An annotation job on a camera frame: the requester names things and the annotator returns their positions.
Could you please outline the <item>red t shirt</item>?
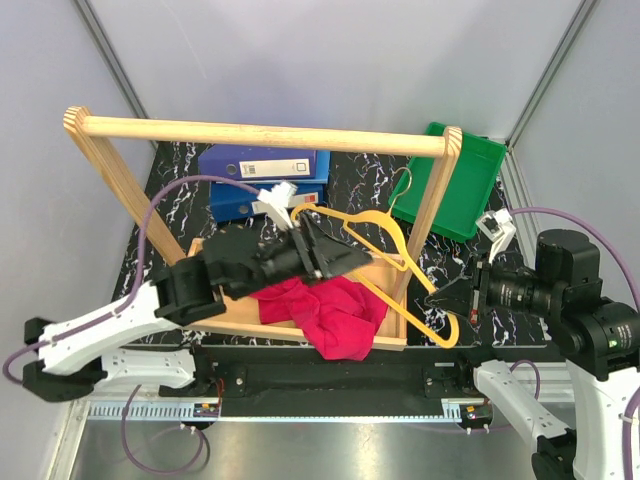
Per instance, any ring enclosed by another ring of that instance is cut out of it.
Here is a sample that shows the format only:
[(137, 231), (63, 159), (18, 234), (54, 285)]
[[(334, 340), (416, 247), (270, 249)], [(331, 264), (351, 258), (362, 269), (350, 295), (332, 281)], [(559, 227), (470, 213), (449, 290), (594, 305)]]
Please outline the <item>red t shirt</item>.
[(345, 277), (306, 285), (293, 278), (252, 295), (263, 325), (291, 320), (326, 360), (364, 360), (388, 306)]

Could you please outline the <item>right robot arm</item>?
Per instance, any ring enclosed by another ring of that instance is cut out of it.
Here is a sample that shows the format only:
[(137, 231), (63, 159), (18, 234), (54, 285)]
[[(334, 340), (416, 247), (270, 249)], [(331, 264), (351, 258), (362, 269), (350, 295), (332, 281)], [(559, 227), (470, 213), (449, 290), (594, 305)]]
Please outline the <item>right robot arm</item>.
[(466, 320), (492, 309), (544, 320), (565, 361), (576, 415), (569, 427), (527, 393), (492, 353), (463, 356), (454, 384), (485, 396), (527, 444), (538, 479), (634, 479), (639, 475), (639, 313), (602, 294), (600, 251), (583, 233), (539, 234), (535, 266), (516, 271), (476, 256), (427, 298)]

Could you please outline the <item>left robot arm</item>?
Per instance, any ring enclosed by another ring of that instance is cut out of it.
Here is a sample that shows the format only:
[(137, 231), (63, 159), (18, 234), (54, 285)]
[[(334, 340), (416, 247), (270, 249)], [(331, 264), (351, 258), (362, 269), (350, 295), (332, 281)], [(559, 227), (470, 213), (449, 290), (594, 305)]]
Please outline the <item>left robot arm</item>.
[(24, 342), (38, 358), (24, 365), (19, 383), (51, 403), (115, 385), (156, 386), (169, 397), (206, 395), (215, 386), (216, 372), (197, 348), (138, 351), (126, 344), (222, 315), (226, 300), (243, 299), (289, 279), (310, 284), (331, 280), (372, 260), (370, 253), (307, 219), (273, 241), (232, 225), (119, 302), (66, 322), (26, 321)]

